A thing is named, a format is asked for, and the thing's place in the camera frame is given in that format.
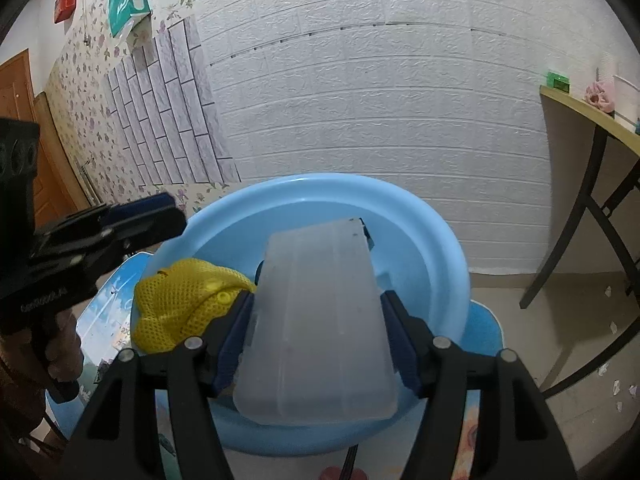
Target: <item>black cable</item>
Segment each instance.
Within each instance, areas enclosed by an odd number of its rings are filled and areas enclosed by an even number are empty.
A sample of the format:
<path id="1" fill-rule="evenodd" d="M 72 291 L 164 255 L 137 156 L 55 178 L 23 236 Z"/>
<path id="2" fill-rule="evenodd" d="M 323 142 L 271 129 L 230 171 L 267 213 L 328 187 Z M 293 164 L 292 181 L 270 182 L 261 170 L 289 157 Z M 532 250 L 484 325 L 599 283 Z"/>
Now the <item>black cable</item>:
<path id="1" fill-rule="evenodd" d="M 44 413 L 44 420 L 47 421 L 47 424 L 49 425 L 49 427 L 51 428 L 51 431 L 53 431 L 53 433 L 56 434 L 56 436 L 65 444 L 69 443 L 69 440 L 66 436 L 64 436 L 64 434 L 62 433 L 62 431 L 60 431 L 60 428 L 58 427 L 58 425 L 53 422 L 53 420 L 51 420 L 51 417 L 49 416 L 49 413 L 45 412 Z"/>
<path id="2" fill-rule="evenodd" d="M 340 471 L 340 476 L 338 480 L 351 480 L 351 475 L 353 473 L 353 465 L 356 462 L 356 454 L 358 452 L 358 444 L 355 446 L 351 446 L 347 451 L 347 456 L 344 459 L 344 465 L 342 466 L 342 471 Z"/>
<path id="3" fill-rule="evenodd" d="M 42 450 L 46 450 L 58 455 L 63 453 L 61 449 L 55 446 L 52 446 L 51 444 L 47 444 L 46 442 L 41 441 L 39 438 L 35 438 L 33 435 L 25 435 L 23 438 L 27 440 L 31 440 L 36 446 L 38 446 Z"/>

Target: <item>red box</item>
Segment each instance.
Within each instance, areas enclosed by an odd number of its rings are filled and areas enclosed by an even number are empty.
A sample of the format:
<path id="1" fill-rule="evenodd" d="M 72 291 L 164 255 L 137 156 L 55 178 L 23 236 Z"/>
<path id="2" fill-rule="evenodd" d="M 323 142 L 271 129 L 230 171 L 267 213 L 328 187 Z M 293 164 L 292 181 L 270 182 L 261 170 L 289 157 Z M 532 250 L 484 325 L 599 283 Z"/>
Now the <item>red box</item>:
<path id="1" fill-rule="evenodd" d="M 76 0 L 56 0 L 56 10 L 54 13 L 54 23 L 64 22 L 71 18 L 76 10 Z"/>

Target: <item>teal plastic bag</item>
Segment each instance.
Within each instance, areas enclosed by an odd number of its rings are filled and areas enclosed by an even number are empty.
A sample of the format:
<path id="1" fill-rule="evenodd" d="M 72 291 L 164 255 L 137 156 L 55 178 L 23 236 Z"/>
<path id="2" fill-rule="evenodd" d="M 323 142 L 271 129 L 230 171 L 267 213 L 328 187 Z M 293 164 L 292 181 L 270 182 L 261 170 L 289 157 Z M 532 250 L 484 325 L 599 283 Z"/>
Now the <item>teal plastic bag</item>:
<path id="1" fill-rule="evenodd" d="M 109 0 L 109 26 L 114 38 L 126 38 L 151 12 L 149 0 Z"/>

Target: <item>gray wall tile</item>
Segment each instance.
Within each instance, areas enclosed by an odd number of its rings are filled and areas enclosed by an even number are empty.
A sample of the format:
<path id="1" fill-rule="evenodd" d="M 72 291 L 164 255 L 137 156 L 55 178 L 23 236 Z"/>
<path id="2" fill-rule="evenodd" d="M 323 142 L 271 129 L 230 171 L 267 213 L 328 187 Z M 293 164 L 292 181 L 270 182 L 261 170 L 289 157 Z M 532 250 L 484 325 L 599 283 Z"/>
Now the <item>gray wall tile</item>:
<path id="1" fill-rule="evenodd" d="M 118 77 L 116 76 L 116 69 L 112 68 L 111 70 L 109 70 L 108 76 L 111 90 L 115 90 L 118 87 Z"/>
<path id="2" fill-rule="evenodd" d="M 182 85 L 182 94 L 184 95 L 184 100 L 187 103 L 187 111 L 189 112 L 193 133 L 197 136 L 208 133 L 195 81 L 184 83 Z"/>
<path id="3" fill-rule="evenodd" d="M 186 156 L 184 153 L 184 147 L 182 146 L 182 141 L 180 140 L 180 134 L 178 133 L 178 126 L 175 124 L 173 111 L 167 110 L 162 112 L 160 114 L 160 118 L 162 119 L 162 124 L 164 125 L 164 130 L 174 157 L 178 158 Z"/>
<path id="4" fill-rule="evenodd" d="M 103 76 L 102 78 L 102 93 L 104 98 L 107 99 L 107 115 L 115 113 L 117 111 L 116 101 L 113 100 L 113 90 L 111 90 L 108 76 Z"/>
<path id="5" fill-rule="evenodd" d="M 136 183 L 136 186 L 144 186 L 145 181 L 142 178 L 142 174 L 140 173 L 140 168 L 138 168 L 137 166 L 132 166 L 131 168 L 131 171 L 133 173 L 133 181 Z"/>
<path id="6" fill-rule="evenodd" d="M 175 69 L 174 51 L 171 46 L 171 38 L 169 37 L 168 30 L 156 36 L 156 45 L 158 46 L 158 57 L 160 58 L 164 81 L 167 82 L 177 78 L 178 73 Z"/>
<path id="7" fill-rule="evenodd" d="M 158 175 L 160 175 L 160 180 L 162 180 L 163 184 L 171 184 L 171 177 L 166 170 L 164 162 L 156 162 L 156 170 L 158 170 Z"/>
<path id="8" fill-rule="evenodd" d="M 140 126 L 142 126 L 142 133 L 145 136 L 146 150 L 151 152 L 151 156 L 154 161 L 162 160 L 162 155 L 160 155 L 158 143 L 156 142 L 156 137 L 154 135 L 153 128 L 150 126 L 149 120 L 145 119 L 140 123 Z M 138 143 L 138 145 L 140 146 L 140 152 L 143 152 L 142 144 Z"/>
<path id="9" fill-rule="evenodd" d="M 156 139 L 164 137 L 164 126 L 162 126 L 162 119 L 160 118 L 160 112 L 158 106 L 156 106 L 156 100 L 152 92 L 144 95 L 146 111 L 149 114 L 149 121 L 151 121 L 151 128 L 154 131 Z"/>
<path id="10" fill-rule="evenodd" d="M 198 150 L 198 145 L 196 144 L 196 139 L 193 136 L 193 132 L 181 132 L 180 138 L 182 139 L 184 151 L 187 152 L 187 158 L 189 159 L 189 165 L 191 166 L 191 171 L 193 171 L 193 177 L 195 181 L 208 182 L 207 172 L 205 171 L 204 165 L 202 164 L 200 151 Z"/>
<path id="11" fill-rule="evenodd" d="M 198 34 L 198 25 L 196 24 L 195 16 L 187 16 L 184 19 L 184 31 L 190 49 L 200 46 L 200 35 Z"/>
<path id="12" fill-rule="evenodd" d="M 124 74 L 127 76 L 127 79 L 131 79 L 136 75 L 136 68 L 133 66 L 133 58 L 131 56 L 125 56 L 122 63 L 124 65 Z"/>
<path id="13" fill-rule="evenodd" d="M 116 65 L 116 76 L 118 77 L 118 88 L 122 93 L 122 100 L 124 104 L 131 101 L 131 92 L 129 92 L 129 85 L 127 84 L 127 76 L 124 73 L 124 67 L 122 63 Z"/>
<path id="14" fill-rule="evenodd" d="M 185 184 L 195 184 L 196 180 L 193 177 L 193 173 L 191 173 L 191 166 L 189 165 L 189 160 L 186 157 L 176 158 L 175 163 L 178 165 L 178 170 L 180 171 L 180 176 L 182 177 L 182 181 Z"/>
<path id="15" fill-rule="evenodd" d="M 151 180 L 149 170 L 146 168 L 146 166 L 144 164 L 139 164 L 138 171 L 140 172 L 140 175 L 142 175 L 142 180 L 145 181 L 145 185 L 151 186 L 153 184 L 153 181 Z"/>
<path id="16" fill-rule="evenodd" d="M 148 115 L 146 114 L 145 102 L 142 99 L 140 83 L 138 82 L 137 77 L 134 76 L 129 79 L 129 90 L 131 90 L 131 98 L 133 99 L 133 105 L 136 107 L 136 114 L 138 115 L 138 119 L 140 121 L 142 119 L 146 119 Z"/>
<path id="17" fill-rule="evenodd" d="M 136 67 L 136 73 L 138 74 L 138 83 L 140 84 L 140 91 L 145 94 L 151 90 L 151 81 L 149 80 L 149 73 L 146 70 L 145 51 L 139 46 L 134 48 L 131 53 L 133 57 L 133 64 Z"/>
<path id="18" fill-rule="evenodd" d="M 160 63 L 153 63 L 153 65 L 149 67 L 149 77 L 151 78 L 151 88 L 154 89 L 158 109 L 161 112 L 164 112 L 171 108 L 171 103 L 169 102 L 169 96 L 166 93 L 164 79 L 162 79 Z"/>
<path id="19" fill-rule="evenodd" d="M 218 168 L 216 156 L 213 153 L 211 139 L 209 139 L 208 135 L 202 135 L 196 137 L 196 143 L 200 150 L 200 156 L 202 157 L 204 168 L 207 170 L 209 182 L 222 182 L 222 175 L 220 175 L 220 168 Z"/>
<path id="20" fill-rule="evenodd" d="M 186 132 L 191 130 L 191 121 L 189 120 L 189 113 L 187 112 L 187 105 L 184 102 L 184 95 L 182 94 L 182 87 L 180 82 L 176 79 L 166 85 L 167 93 L 169 94 L 169 102 L 171 108 L 174 111 L 175 123 L 178 125 L 179 132 Z"/>
<path id="21" fill-rule="evenodd" d="M 200 104 L 208 105 L 214 101 L 213 92 L 209 85 L 209 77 L 207 76 L 207 62 L 204 59 L 204 51 L 201 46 L 194 48 L 190 52 L 191 66 L 193 66 L 193 77 L 196 80 L 198 94 L 200 95 Z"/>
<path id="22" fill-rule="evenodd" d="M 222 126 L 218 120 L 216 105 L 210 104 L 203 106 L 202 112 L 204 113 L 204 120 L 207 123 L 207 130 L 213 143 L 213 151 L 216 153 L 216 158 L 230 158 L 231 153 L 226 143 L 226 136 L 222 132 Z"/>
<path id="23" fill-rule="evenodd" d="M 120 123 L 123 128 L 129 126 L 129 118 L 127 117 L 127 110 L 124 107 L 124 103 L 122 102 L 122 95 L 120 94 L 120 89 L 116 88 L 113 91 L 113 99 L 116 101 L 116 110 L 118 111 L 118 116 L 120 117 Z"/>
<path id="24" fill-rule="evenodd" d="M 230 184 L 231 182 L 240 182 L 238 168 L 236 168 L 236 163 L 232 158 L 219 158 L 218 167 L 220 168 L 222 180 L 225 184 Z"/>
<path id="25" fill-rule="evenodd" d="M 180 184 L 182 182 L 182 178 L 180 177 L 178 166 L 175 163 L 174 154 L 171 151 L 171 146 L 169 146 L 169 139 L 167 139 L 166 137 L 158 139 L 158 147 L 160 148 L 160 153 L 162 153 L 162 160 L 164 161 L 166 170 L 171 177 L 172 184 Z"/>
<path id="26" fill-rule="evenodd" d="M 149 119 L 145 119 L 144 121 L 140 121 L 140 127 L 142 128 L 143 137 L 142 137 L 142 139 L 138 140 L 138 143 L 146 142 L 145 139 L 147 139 L 147 138 L 150 138 L 150 139 L 155 139 L 156 138 L 156 136 L 154 135 L 154 130 L 151 127 L 151 121 L 149 121 Z"/>
<path id="27" fill-rule="evenodd" d="M 156 38 L 153 38 L 148 43 L 143 44 L 142 50 L 145 51 L 145 61 L 147 66 L 160 59 L 158 56 L 158 48 L 156 47 Z"/>
<path id="28" fill-rule="evenodd" d="M 129 118 L 129 124 L 133 129 L 133 135 L 136 139 L 140 139 L 142 136 L 142 130 L 140 128 L 138 115 L 136 114 L 136 107 L 133 105 L 133 102 L 127 103 L 124 106 L 127 109 L 127 117 Z"/>
<path id="29" fill-rule="evenodd" d="M 142 160 L 142 155 L 140 155 L 138 141 L 136 140 L 136 137 L 133 135 L 133 130 L 131 129 L 131 126 L 124 129 L 124 134 L 127 137 L 127 140 L 129 141 L 129 147 L 133 155 L 133 160 L 136 161 L 136 164 L 142 164 L 144 160 Z"/>
<path id="30" fill-rule="evenodd" d="M 118 145 L 122 148 L 126 148 L 129 145 L 129 139 L 127 139 L 127 136 L 125 135 L 118 114 L 113 115 L 111 122 L 113 123 L 113 131 L 115 132 L 116 139 L 118 140 Z"/>
<path id="31" fill-rule="evenodd" d="M 171 37 L 171 44 L 174 47 L 175 67 L 178 71 L 178 78 L 181 83 L 184 83 L 193 79 L 189 47 L 187 46 L 187 38 L 184 35 L 184 22 L 178 22 L 170 28 L 169 37 Z"/>
<path id="32" fill-rule="evenodd" d="M 148 146 L 143 142 L 142 144 L 139 144 L 139 147 L 140 147 L 140 153 L 142 153 L 142 158 L 145 161 L 146 169 L 149 172 L 149 175 L 151 176 L 151 182 L 153 184 L 162 184 L 162 181 L 160 180 L 160 176 L 158 175 L 158 170 L 156 170 L 156 165 L 154 164 L 153 157 L 149 153 Z"/>

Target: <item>yellow mesh bag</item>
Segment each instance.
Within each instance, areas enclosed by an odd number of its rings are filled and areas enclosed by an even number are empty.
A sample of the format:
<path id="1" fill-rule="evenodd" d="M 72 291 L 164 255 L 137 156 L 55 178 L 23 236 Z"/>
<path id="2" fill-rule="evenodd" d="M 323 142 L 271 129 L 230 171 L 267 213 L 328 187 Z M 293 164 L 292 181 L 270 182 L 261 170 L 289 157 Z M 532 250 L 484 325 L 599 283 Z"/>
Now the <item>yellow mesh bag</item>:
<path id="1" fill-rule="evenodd" d="M 254 292 L 255 285 L 236 270 L 196 258 L 179 260 L 136 285 L 140 319 L 132 339 L 149 354 L 172 350 L 224 316 L 241 290 Z"/>

